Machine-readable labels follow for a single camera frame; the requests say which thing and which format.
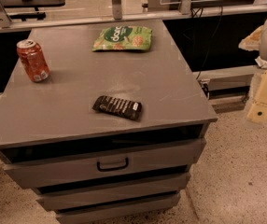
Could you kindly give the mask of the middle grey drawer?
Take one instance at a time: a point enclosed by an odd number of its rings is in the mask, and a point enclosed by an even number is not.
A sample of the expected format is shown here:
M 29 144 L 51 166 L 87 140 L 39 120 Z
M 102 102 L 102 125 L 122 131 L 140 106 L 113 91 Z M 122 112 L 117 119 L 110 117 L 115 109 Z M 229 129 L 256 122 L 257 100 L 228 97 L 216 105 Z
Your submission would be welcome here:
M 179 191 L 186 187 L 189 180 L 189 172 L 158 175 L 133 181 L 41 195 L 36 201 L 47 211 L 63 210 Z

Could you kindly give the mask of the green chip bag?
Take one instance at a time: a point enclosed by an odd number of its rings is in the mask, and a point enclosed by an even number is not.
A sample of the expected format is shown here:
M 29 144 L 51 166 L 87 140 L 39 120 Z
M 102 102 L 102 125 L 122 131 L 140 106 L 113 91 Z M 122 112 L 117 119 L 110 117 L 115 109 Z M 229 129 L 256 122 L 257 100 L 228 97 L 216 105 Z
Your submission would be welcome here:
M 149 50 L 152 30 L 145 26 L 115 26 L 103 29 L 92 50 Z

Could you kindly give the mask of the bottom grey drawer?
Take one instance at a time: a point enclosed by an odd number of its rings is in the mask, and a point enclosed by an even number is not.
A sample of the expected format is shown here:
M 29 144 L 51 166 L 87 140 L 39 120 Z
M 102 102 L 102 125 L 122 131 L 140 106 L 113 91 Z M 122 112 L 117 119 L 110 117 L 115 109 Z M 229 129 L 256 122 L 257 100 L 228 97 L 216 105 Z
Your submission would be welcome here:
M 157 197 L 145 198 L 140 201 L 109 204 L 86 210 L 61 213 L 57 214 L 56 218 L 61 224 L 84 224 L 112 217 L 123 217 L 153 210 L 172 208 L 177 205 L 179 199 L 179 192 L 170 192 Z

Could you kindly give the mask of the yellow patterned snack bag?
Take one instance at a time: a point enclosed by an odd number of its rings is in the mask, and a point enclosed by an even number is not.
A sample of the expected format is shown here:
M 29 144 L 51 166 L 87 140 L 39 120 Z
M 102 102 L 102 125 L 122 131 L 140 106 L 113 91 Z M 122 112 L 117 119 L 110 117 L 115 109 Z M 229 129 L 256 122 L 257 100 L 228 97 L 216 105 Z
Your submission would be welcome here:
M 253 31 L 239 43 L 238 48 L 247 51 L 258 50 L 260 47 L 261 30 L 262 26 L 258 27 L 255 31 Z

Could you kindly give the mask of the grey metal shelf rail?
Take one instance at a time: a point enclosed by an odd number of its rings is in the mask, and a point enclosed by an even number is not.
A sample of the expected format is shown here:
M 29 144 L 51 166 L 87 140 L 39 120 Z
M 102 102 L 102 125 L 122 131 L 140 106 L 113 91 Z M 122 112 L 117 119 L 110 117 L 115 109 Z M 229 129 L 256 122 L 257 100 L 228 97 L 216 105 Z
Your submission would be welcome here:
M 206 84 L 210 91 L 218 91 L 247 87 L 252 77 L 261 72 L 262 70 L 256 65 L 248 65 L 194 72 L 193 75 L 201 84 Z

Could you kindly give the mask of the black rxbar chocolate bar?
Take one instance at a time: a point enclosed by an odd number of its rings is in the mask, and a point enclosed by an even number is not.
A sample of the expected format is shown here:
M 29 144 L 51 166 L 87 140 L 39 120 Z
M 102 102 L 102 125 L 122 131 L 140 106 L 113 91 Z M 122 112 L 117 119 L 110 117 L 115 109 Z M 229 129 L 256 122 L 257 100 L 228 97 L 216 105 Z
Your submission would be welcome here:
M 139 120 L 142 104 L 136 101 L 102 95 L 96 99 L 92 109 L 124 119 Z

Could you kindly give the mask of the grey drawer cabinet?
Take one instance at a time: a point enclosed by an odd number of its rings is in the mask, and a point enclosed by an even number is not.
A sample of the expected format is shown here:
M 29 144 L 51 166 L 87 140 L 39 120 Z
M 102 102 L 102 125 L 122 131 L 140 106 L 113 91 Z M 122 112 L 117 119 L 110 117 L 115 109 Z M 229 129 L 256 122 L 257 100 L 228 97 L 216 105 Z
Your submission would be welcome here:
M 60 224 L 175 206 L 217 118 L 165 25 L 147 52 L 94 51 L 100 25 L 35 29 L 49 79 L 17 66 L 0 101 L 0 159 Z

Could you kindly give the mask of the top grey drawer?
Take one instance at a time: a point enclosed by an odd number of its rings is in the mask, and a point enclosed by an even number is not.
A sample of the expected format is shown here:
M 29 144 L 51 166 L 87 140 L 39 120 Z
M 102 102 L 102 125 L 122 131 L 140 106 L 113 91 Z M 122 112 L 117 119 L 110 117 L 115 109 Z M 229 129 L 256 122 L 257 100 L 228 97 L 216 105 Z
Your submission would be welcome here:
M 6 165 L 5 172 L 23 189 L 41 188 L 193 164 L 205 144 L 198 138 L 26 161 Z

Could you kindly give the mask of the grey drawer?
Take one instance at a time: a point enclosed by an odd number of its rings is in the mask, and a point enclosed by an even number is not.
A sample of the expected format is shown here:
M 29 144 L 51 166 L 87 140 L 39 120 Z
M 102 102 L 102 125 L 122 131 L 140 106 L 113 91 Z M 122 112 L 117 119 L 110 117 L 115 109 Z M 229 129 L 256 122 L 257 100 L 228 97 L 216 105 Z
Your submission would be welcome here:
M 26 161 L 6 165 L 5 172 L 23 189 L 41 188 L 193 164 L 205 144 L 198 138 Z
M 153 210 L 172 208 L 177 205 L 179 199 L 179 192 L 170 192 L 157 197 L 145 198 L 140 201 L 109 204 L 86 210 L 61 213 L 57 214 L 56 218 L 61 224 L 84 224 L 112 217 L 123 217 Z
M 189 180 L 189 172 L 158 175 L 133 181 L 41 195 L 36 201 L 47 211 L 63 210 L 179 191 L 186 187 Z

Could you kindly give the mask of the red coke can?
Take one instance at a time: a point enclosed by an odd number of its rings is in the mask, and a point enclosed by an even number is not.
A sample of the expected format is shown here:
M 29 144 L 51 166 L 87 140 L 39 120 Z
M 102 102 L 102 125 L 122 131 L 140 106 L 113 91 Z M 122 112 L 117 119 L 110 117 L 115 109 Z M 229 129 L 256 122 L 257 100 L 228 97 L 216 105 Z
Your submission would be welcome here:
M 17 53 L 31 81 L 41 82 L 49 77 L 50 71 L 41 46 L 33 39 L 17 43 Z

